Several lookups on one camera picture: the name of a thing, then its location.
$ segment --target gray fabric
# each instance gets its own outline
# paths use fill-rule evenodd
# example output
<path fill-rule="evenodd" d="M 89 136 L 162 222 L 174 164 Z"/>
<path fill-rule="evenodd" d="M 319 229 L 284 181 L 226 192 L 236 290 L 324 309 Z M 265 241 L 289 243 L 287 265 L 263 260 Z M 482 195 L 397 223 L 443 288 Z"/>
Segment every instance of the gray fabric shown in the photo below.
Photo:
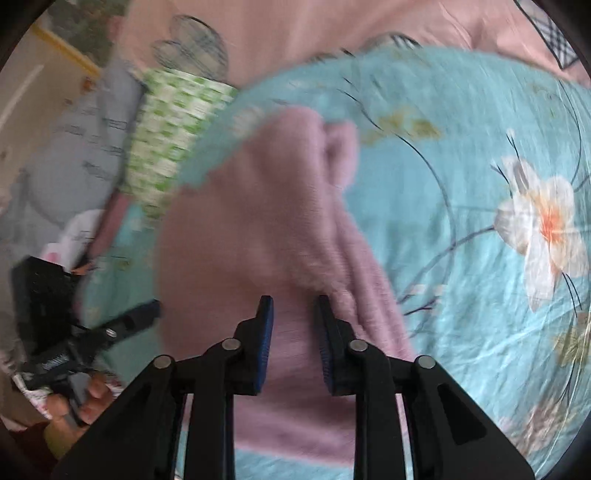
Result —
<path fill-rule="evenodd" d="M 114 57 L 95 91 L 57 120 L 49 143 L 11 187 L 0 217 L 0 367 L 14 369 L 18 338 L 10 269 L 56 242 L 77 214 L 104 207 L 122 171 L 128 133 L 142 97 L 141 84 Z"/>

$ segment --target silver screw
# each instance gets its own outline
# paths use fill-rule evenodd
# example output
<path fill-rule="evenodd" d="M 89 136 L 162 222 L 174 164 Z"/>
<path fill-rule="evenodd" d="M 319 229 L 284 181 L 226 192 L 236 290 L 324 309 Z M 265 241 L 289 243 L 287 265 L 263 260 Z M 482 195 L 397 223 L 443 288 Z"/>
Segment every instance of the silver screw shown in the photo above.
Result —
<path fill-rule="evenodd" d="M 224 350 L 238 350 L 241 345 L 242 344 L 240 343 L 240 340 L 237 340 L 235 338 L 226 338 L 222 342 L 222 348 Z"/>
<path fill-rule="evenodd" d="M 431 370 L 435 366 L 434 358 L 428 355 L 421 355 L 417 362 L 420 367 L 426 368 L 427 370 Z"/>
<path fill-rule="evenodd" d="M 365 352 L 368 349 L 368 343 L 365 340 L 351 340 L 349 347 L 354 352 Z"/>
<path fill-rule="evenodd" d="M 168 368 L 170 364 L 171 360 L 168 355 L 160 355 L 154 359 L 154 366 L 158 369 Z"/>

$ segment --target person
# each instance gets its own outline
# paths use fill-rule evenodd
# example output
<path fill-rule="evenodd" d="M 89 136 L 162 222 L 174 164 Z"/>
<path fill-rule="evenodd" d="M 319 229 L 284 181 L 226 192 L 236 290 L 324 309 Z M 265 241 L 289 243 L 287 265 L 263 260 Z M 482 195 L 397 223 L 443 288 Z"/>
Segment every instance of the person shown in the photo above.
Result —
<path fill-rule="evenodd" d="M 78 416 L 89 426 L 113 402 L 113 394 L 101 373 L 92 375 L 87 390 L 87 400 L 78 410 Z M 9 432 L 0 421 L 0 471 L 3 479 L 49 478 L 59 459 L 88 429 L 88 426 L 72 426 L 66 419 L 69 405 L 61 395 L 49 395 L 46 406 L 52 416 L 51 421 L 35 424 L 21 432 Z"/>

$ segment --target turquoise fabric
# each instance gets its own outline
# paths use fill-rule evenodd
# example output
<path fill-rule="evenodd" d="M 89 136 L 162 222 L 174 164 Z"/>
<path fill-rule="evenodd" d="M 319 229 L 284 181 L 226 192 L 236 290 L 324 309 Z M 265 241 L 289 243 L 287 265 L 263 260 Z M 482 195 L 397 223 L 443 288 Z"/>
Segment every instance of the turquoise fabric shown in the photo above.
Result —
<path fill-rule="evenodd" d="M 359 167 L 346 204 L 397 293 L 417 353 L 434 356 L 542 477 L 591 409 L 589 277 L 568 277 L 554 265 L 556 288 L 538 301 L 543 275 L 524 278 L 525 251 L 511 248 L 494 222 L 511 196 L 558 212 L 547 221 L 564 220 L 564 230 L 583 241 L 568 253 L 587 261 L 589 92 L 489 54 L 385 47 L 306 65 L 242 92 L 195 145 L 180 181 L 198 187 L 257 123 L 290 104 L 358 126 Z M 573 218 L 533 190 L 516 190 L 556 176 L 565 179 L 564 198 L 574 199 Z M 510 227 L 525 221 L 515 218 Z M 156 234 L 132 208 L 86 289 L 89 325 L 155 295 Z M 549 248 L 543 245 L 540 255 Z M 157 351 L 149 332 L 108 357 L 130 380 Z M 240 458 L 239 477 L 249 475 L 249 458 L 265 462 L 252 453 Z M 309 476 L 307 465 L 282 462 L 273 468 Z M 323 472 L 320 478 L 343 474 Z"/>

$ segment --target pink blanket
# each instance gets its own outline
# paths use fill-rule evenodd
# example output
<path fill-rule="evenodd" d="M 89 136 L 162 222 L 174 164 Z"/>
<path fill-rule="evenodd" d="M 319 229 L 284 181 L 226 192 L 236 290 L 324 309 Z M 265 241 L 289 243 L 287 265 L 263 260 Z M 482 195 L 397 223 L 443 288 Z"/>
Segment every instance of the pink blanket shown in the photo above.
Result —
<path fill-rule="evenodd" d="M 413 357 L 390 284 L 345 210 L 357 162 L 350 123 L 284 109 L 199 190 L 183 187 L 161 228 L 158 289 L 165 349 L 203 353 L 275 300 L 267 380 L 236 399 L 239 447 L 351 463 L 353 398 L 330 397 L 313 332 L 316 296 L 388 355 Z"/>
<path fill-rule="evenodd" d="M 119 51 L 139 69 L 165 65 L 245 86 L 396 32 L 421 45 L 520 59 L 589 85 L 579 61 L 544 42 L 541 31 L 566 46 L 550 27 L 532 0 L 134 0 Z"/>

